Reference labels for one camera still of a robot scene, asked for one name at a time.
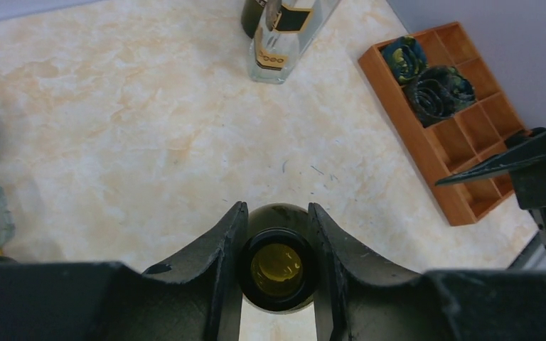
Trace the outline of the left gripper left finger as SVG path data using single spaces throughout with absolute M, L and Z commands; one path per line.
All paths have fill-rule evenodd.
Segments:
M 0 262 L 0 340 L 237 340 L 248 209 L 137 272 L 118 261 Z

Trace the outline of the olive green wine bottle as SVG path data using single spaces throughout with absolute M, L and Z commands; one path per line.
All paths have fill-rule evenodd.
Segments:
M 288 203 L 268 204 L 249 214 L 235 273 L 254 307 L 289 314 L 313 303 L 319 268 L 307 239 L 308 218 L 306 209 Z

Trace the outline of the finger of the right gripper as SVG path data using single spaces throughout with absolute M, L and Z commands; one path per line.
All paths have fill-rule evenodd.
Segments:
M 516 171 L 546 159 L 546 131 L 506 152 L 496 154 L 461 173 L 436 181 L 436 186 L 466 183 L 494 178 L 509 171 Z

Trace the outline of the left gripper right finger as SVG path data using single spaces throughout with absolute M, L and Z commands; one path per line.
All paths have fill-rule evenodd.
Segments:
M 379 255 L 308 208 L 318 340 L 546 340 L 546 271 L 433 270 Z

